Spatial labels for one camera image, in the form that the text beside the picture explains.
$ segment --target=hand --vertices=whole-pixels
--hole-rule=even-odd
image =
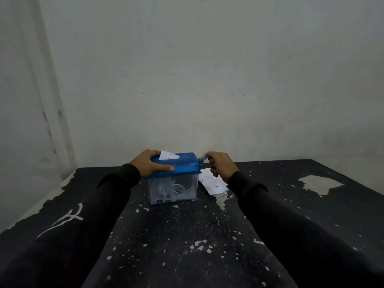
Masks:
[[[239,170],[229,155],[224,152],[208,152],[208,157],[211,173],[216,178],[220,175],[227,184],[229,178]]]
[[[175,167],[172,165],[161,165],[151,161],[151,157],[159,155],[160,153],[160,150],[146,149],[135,157],[130,164],[134,165],[139,170],[142,178],[148,177],[154,172],[174,172]]]

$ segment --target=blue plastic lid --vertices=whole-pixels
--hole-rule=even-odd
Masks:
[[[172,165],[175,167],[174,172],[156,172],[147,177],[147,179],[157,179],[172,177],[176,175],[188,175],[200,173],[200,159],[196,157],[193,152],[185,152],[180,155],[178,159],[172,160],[159,160],[160,155],[151,157],[151,161],[156,164]]]

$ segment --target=paper being inserted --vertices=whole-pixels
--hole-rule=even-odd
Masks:
[[[171,152],[166,152],[165,150],[162,150],[160,153],[159,160],[173,160],[178,159],[180,155],[175,155]]]
[[[199,181],[208,193],[214,197],[219,197],[228,193],[227,184],[223,179],[218,176],[215,176],[211,173],[210,168],[201,169],[201,174],[199,174]]]

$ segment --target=white logo on sleeve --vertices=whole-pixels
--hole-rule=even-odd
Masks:
[[[68,222],[68,221],[71,221],[71,220],[74,219],[74,218],[76,218],[76,219],[78,219],[78,220],[83,220],[84,218],[78,216],[79,213],[80,213],[80,211],[83,209],[83,204],[79,203],[78,205],[79,205],[79,210],[78,210],[75,214],[71,214],[72,211],[73,211],[73,209],[71,209],[66,215],[64,215],[63,217],[61,217],[61,218],[60,218],[59,220],[57,220],[54,224],[52,224],[52,225],[51,225],[52,227],[51,227],[51,228],[48,228],[45,232],[47,232],[47,231],[49,231],[49,230],[51,230],[51,229],[53,229],[53,228],[55,228],[55,227],[58,227],[58,226],[60,226],[60,225],[63,225],[64,223],[66,223],[66,222]],[[65,218],[67,218],[67,217],[69,217],[67,220],[64,220],[64,221],[60,222],[58,225],[55,225],[55,224],[58,223],[60,220],[63,220],[63,219],[65,219]]]

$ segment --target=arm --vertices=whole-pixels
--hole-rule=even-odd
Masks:
[[[0,287],[80,287],[96,263],[140,177],[174,171],[151,162],[146,150],[109,174],[88,198],[38,236],[0,275]]]
[[[273,199],[265,186],[244,176],[227,154],[210,155],[213,174],[228,183],[244,215],[298,286],[384,287],[383,273],[372,271],[360,253]]]

